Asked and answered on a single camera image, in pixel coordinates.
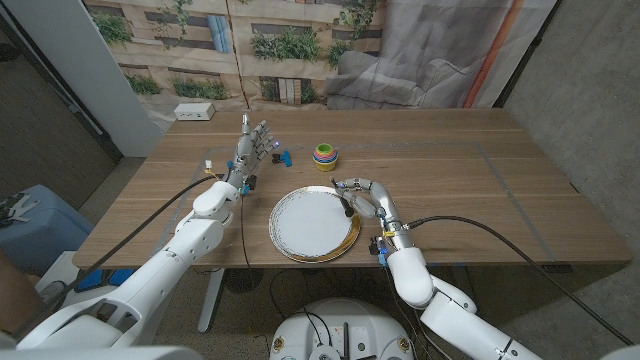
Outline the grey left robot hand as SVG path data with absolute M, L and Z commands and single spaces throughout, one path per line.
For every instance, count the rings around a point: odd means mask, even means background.
M 235 186 L 239 191 L 244 188 L 246 180 L 255 173 L 260 162 L 275 148 L 279 142 L 269 134 L 267 121 L 261 121 L 255 128 L 250 124 L 249 115 L 242 115 L 241 136 L 237 142 L 232 167 L 225 182 Z

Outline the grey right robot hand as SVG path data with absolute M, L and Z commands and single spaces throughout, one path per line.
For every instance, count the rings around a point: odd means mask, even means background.
M 381 183 L 351 178 L 339 182 L 333 180 L 332 184 L 346 206 L 363 217 L 379 220 L 384 237 L 389 238 L 397 250 L 414 247 L 395 203 Z

